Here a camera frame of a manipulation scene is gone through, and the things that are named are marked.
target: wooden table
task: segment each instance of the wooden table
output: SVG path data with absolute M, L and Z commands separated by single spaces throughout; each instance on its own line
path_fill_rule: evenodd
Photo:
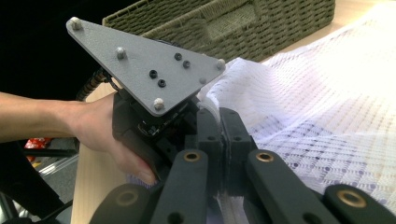
M 336 0 L 335 15 L 329 26 L 283 49 L 289 51 L 307 45 L 329 33 L 355 21 L 379 1 Z M 108 84 L 102 84 L 87 101 L 100 99 L 113 92 Z M 89 223 L 97 206 L 115 187 L 125 183 L 125 174 L 105 153 L 81 146 L 78 159 L 72 223 Z

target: human hand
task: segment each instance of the human hand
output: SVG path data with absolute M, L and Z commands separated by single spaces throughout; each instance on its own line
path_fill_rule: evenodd
M 114 94 L 93 103 L 80 104 L 70 121 L 73 135 L 86 147 L 108 152 L 118 167 L 125 173 L 140 178 L 151 185 L 155 175 L 149 166 L 112 134 Z

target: woven basket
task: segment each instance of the woven basket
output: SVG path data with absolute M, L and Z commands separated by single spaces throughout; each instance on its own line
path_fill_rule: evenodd
M 332 21 L 334 0 L 141 0 L 103 25 L 230 61 L 261 61 Z

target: white net fabric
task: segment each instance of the white net fabric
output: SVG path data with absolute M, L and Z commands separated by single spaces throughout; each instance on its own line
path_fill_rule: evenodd
M 236 59 L 207 91 L 259 148 L 319 192 L 344 183 L 396 214 L 396 7 L 263 64 Z

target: metal bolt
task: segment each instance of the metal bolt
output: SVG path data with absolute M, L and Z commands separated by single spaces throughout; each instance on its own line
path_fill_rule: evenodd
M 184 67 L 184 68 L 189 68 L 190 65 L 191 65 L 191 64 L 190 64 L 189 61 L 184 61 L 184 62 L 183 62 L 183 67 Z
M 163 103 L 163 99 L 161 98 L 157 98 L 154 100 L 154 108 L 156 110 L 161 110 L 164 108 L 164 103 Z
M 183 58 L 183 56 L 181 56 L 181 53 L 176 53 L 175 54 L 176 61 L 180 61 L 182 58 Z
M 158 80 L 158 86 L 161 88 L 165 87 L 166 86 L 165 80 L 163 80 L 163 79 Z
M 125 58 L 125 56 L 126 56 L 126 51 L 125 51 L 124 48 L 118 47 L 118 48 L 116 49 L 116 52 L 117 52 L 117 58 L 118 58 L 119 60 Z
M 219 60 L 218 60 L 218 63 L 216 64 L 216 67 L 217 67 L 219 70 L 224 69 L 224 68 L 225 68 L 225 61 L 222 60 L 222 59 L 219 59 Z
M 158 73 L 155 70 L 151 70 L 151 71 L 149 71 L 149 76 L 151 78 L 156 78 L 158 76 Z
M 70 21 L 73 30 L 79 30 L 82 28 L 81 20 L 79 18 L 73 17 L 72 19 L 70 19 Z

